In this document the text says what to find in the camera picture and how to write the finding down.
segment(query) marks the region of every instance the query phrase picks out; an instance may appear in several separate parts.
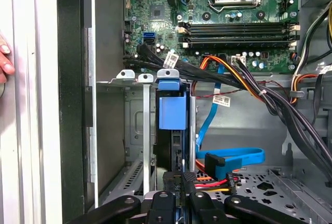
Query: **yellow wire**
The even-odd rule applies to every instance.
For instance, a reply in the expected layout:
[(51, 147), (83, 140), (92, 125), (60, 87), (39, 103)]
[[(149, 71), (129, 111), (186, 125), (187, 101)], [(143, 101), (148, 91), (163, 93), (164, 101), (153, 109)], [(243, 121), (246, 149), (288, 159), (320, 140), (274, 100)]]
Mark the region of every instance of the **yellow wire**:
[(227, 191), (229, 191), (229, 189), (212, 189), (212, 190), (204, 190), (204, 191), (208, 191), (208, 192), (227, 192)]

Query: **cable label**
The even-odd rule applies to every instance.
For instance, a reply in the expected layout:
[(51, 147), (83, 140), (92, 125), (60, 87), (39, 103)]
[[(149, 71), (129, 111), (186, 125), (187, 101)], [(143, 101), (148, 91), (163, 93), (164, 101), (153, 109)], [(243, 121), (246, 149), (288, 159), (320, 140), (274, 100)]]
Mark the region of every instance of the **cable label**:
[(179, 58), (179, 56), (177, 54), (174, 54), (169, 51), (167, 53), (163, 67), (164, 68), (175, 68), (178, 58)]
[(325, 66), (323, 69), (320, 71), (320, 75), (325, 75), (327, 72), (332, 70), (332, 66)]
[(212, 103), (218, 104), (220, 106), (230, 107), (230, 97), (223, 95), (215, 95), (213, 96)]

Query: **finger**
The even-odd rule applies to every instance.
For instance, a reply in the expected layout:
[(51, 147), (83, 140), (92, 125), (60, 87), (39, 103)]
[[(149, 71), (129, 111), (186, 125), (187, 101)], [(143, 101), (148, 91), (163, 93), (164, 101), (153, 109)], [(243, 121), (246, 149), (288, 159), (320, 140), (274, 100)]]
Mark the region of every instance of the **finger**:
[(12, 75), (15, 72), (15, 68), (12, 63), (5, 57), (4, 54), (0, 53), (0, 67), (8, 75)]
[(4, 74), (4, 72), (2, 71), (2, 69), (0, 69), (0, 83), (5, 83), (7, 81), (7, 78)]
[(10, 49), (5, 40), (1, 37), (1, 35), (0, 35), (0, 52), (2, 52), (3, 54), (10, 53)]

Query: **sticker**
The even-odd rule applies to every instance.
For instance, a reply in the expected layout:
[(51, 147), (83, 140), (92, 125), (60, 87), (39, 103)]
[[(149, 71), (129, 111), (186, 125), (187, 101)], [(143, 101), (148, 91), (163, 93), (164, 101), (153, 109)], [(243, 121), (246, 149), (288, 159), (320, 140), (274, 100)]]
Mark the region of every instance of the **sticker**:
[(213, 96), (213, 102), (215, 104), (230, 107), (230, 97), (223, 96), (223, 95), (215, 95)]
[(174, 54), (169, 51), (167, 53), (163, 67), (164, 68), (175, 68), (178, 58), (179, 58), (179, 56), (177, 54)]
[(213, 94), (218, 94), (218, 93), (220, 93), (220, 88), (215, 88)]
[(325, 75), (328, 71), (332, 70), (332, 66), (325, 66), (323, 69), (320, 71), (320, 75)]

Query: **sata port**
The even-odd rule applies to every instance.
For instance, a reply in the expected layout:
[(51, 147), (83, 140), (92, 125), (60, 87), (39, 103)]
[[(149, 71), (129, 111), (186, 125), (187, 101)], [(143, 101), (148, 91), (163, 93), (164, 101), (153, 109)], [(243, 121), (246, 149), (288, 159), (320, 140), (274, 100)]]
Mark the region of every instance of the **sata port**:
[(154, 45), (154, 44), (156, 44), (156, 40), (154, 38), (145, 38), (144, 43), (146, 43), (148, 45)]
[(143, 33), (143, 38), (156, 38), (156, 32), (144, 32)]

